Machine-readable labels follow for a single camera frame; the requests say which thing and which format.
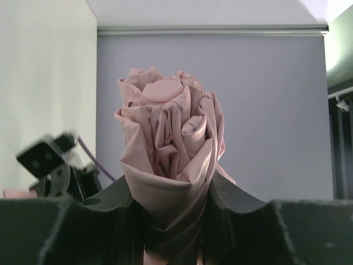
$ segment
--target rolled fabric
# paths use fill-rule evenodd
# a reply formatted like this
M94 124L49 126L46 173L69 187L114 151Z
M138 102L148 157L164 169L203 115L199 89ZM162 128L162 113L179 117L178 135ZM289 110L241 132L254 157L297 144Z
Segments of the rolled fabric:
M132 69L118 85L123 106L114 116L126 141L120 162L145 210L145 249L153 253L145 260L159 256L166 264L199 247L208 187L225 151L223 113L216 95L183 71L163 78L153 67Z

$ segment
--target pink object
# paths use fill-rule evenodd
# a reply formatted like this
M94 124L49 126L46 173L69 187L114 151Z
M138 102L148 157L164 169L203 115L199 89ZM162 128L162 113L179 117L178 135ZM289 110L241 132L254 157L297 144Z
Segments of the pink object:
M4 199L29 199L37 198L37 193L34 190L3 190Z
M132 69L118 84L123 106L115 119L126 141L120 162L147 212L145 264L166 264L182 248L199 247L210 181L216 167L225 173L217 163L225 151L223 113L216 95L182 71L163 78L153 67Z

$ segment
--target cable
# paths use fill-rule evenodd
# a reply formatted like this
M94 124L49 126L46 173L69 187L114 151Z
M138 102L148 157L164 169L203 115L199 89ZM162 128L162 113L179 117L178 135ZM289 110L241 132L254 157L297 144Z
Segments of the cable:
M76 137L77 142L81 145L82 149L86 152L86 154L89 156L92 161L96 164L96 166L111 180L111 181L116 181L116 179L102 166L101 163L99 163L93 154L90 152L90 150L87 148L87 146L84 144L83 140L81 139L80 136L77 135Z

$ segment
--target gray wall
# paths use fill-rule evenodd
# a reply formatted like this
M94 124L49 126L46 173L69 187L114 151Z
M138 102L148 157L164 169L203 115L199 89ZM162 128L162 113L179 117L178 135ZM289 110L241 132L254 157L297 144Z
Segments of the gray wall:
M333 198L322 36L99 38L97 158L117 177L125 144L116 80L152 65L216 92L226 119L220 164L242 189L263 200Z

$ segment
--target ceiling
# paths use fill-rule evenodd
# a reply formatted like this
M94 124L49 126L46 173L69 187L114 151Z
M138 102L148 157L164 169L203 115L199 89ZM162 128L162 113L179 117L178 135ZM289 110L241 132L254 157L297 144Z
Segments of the ceiling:
M86 1L99 28L329 24L325 37L328 86L353 78L353 0Z
M325 36L328 87L353 80L353 6L329 23Z

